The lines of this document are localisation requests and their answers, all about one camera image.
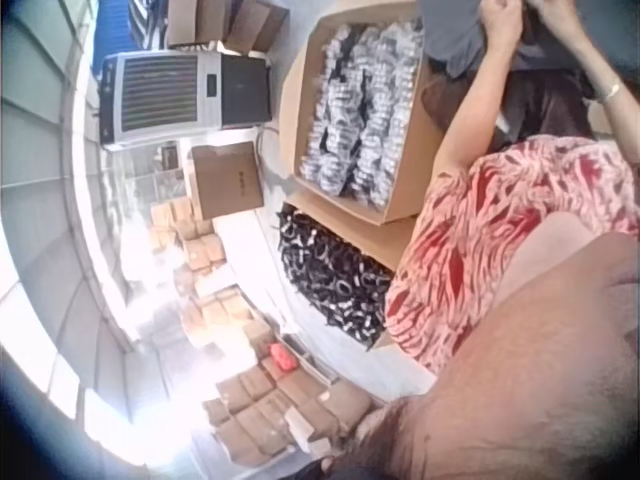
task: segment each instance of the patterned dress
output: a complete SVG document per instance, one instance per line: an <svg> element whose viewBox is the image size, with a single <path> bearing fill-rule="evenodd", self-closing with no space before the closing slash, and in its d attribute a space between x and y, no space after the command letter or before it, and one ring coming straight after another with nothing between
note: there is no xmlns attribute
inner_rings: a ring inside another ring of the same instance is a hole
<svg viewBox="0 0 640 480"><path fill-rule="evenodd" d="M490 310L527 236L553 212L593 234L638 234L633 175L617 147L532 137L434 180L387 294L387 330L438 374Z"/></svg>

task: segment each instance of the window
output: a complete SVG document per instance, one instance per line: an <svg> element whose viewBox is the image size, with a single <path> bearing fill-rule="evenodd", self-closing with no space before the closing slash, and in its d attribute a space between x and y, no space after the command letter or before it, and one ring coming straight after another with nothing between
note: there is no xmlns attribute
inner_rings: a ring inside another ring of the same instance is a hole
<svg viewBox="0 0 640 480"><path fill-rule="evenodd" d="M57 351L22 285L0 303L0 344L29 380L46 392Z"/></svg>
<svg viewBox="0 0 640 480"><path fill-rule="evenodd" d="M13 259L7 245L7 238L0 218L0 299L4 297L11 287L18 283L18 272L13 265Z"/></svg>
<svg viewBox="0 0 640 480"><path fill-rule="evenodd" d="M91 389L87 389L84 397L84 429L92 440L126 462L144 463L136 430Z"/></svg>
<svg viewBox="0 0 640 480"><path fill-rule="evenodd" d="M49 399L67 417L76 418L76 408L78 403L78 388L80 379L71 365L58 355L53 366L53 376L49 388Z"/></svg>

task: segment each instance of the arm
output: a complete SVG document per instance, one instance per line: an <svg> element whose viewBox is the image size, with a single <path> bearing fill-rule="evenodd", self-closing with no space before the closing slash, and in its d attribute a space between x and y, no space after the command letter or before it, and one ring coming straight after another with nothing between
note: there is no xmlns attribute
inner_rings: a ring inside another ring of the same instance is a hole
<svg viewBox="0 0 640 480"><path fill-rule="evenodd" d="M469 169L486 155L522 35L521 0L483 0L480 10L489 40L487 54L436 154L433 179L447 170Z"/></svg>
<svg viewBox="0 0 640 480"><path fill-rule="evenodd" d="M605 102L605 112L622 155L631 165L640 165L640 106L589 40L580 23L575 0L529 1L549 30L575 55L601 98L606 98L614 86L619 85L619 91Z"/></svg>

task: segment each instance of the air cooler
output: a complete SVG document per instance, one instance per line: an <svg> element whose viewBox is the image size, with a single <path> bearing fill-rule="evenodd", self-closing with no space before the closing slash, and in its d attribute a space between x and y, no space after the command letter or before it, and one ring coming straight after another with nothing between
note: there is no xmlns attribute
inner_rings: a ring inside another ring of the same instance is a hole
<svg viewBox="0 0 640 480"><path fill-rule="evenodd" d="M100 143L108 150L269 120L269 78L263 59L147 51L104 61Z"/></svg>

